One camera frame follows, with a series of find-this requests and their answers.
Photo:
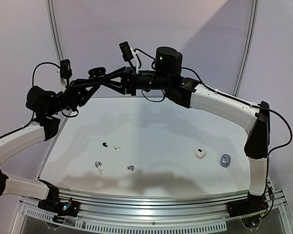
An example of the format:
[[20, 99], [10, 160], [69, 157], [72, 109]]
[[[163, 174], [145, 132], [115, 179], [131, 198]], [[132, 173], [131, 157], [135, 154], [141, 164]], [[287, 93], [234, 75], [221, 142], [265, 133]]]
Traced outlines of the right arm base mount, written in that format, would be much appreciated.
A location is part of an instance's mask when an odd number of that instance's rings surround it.
[[230, 217], [237, 217], [256, 213], [268, 208], [266, 196], [252, 195], [248, 192], [245, 199], [230, 201], [226, 203], [226, 209]]

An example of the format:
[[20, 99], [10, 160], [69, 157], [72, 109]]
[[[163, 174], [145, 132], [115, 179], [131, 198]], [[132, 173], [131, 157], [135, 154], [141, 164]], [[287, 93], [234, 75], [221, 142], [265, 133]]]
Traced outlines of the black charging case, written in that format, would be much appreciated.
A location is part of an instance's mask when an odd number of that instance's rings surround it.
[[92, 68], [88, 71], [88, 78], [99, 78], [106, 75], [106, 69], [104, 67]]

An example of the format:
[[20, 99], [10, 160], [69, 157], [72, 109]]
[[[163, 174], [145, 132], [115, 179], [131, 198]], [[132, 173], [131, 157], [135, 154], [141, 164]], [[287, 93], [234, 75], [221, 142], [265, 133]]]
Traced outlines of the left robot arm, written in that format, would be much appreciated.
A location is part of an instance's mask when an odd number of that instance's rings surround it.
[[[33, 111], [35, 118], [13, 132], [0, 136], [0, 167], [19, 152], [56, 136], [60, 119], [54, 115], [63, 110], [77, 111], [100, 86], [107, 86], [109, 80], [106, 75], [77, 79], [58, 93], [33, 86], [28, 91], [26, 107]], [[5, 173], [0, 168], [0, 196], [20, 195], [37, 198], [43, 200], [51, 211], [57, 212], [63, 207], [62, 199], [55, 195], [57, 193], [58, 188], [48, 182]]]

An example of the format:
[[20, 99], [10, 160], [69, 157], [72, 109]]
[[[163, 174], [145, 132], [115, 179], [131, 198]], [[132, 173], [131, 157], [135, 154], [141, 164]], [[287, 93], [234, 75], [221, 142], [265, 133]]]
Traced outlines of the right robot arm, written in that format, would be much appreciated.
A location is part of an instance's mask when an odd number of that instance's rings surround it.
[[199, 79], [182, 77], [182, 59], [176, 49], [158, 47], [153, 71], [123, 67], [104, 75], [100, 84], [132, 96], [137, 90], [162, 90], [169, 100], [180, 106], [212, 113], [242, 127], [248, 133], [244, 152], [250, 162], [250, 196], [242, 206], [246, 212], [252, 213], [261, 206], [260, 196], [264, 194], [268, 177], [269, 105], [261, 102], [257, 106], [216, 91]]

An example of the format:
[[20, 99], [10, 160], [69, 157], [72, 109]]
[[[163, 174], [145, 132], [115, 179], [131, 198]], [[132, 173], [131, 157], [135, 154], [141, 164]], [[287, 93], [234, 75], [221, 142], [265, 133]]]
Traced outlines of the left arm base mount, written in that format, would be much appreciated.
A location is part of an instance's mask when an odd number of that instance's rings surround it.
[[77, 217], [81, 203], [73, 198], [61, 200], [58, 196], [48, 196], [38, 202], [38, 208], [56, 213], [58, 217]]

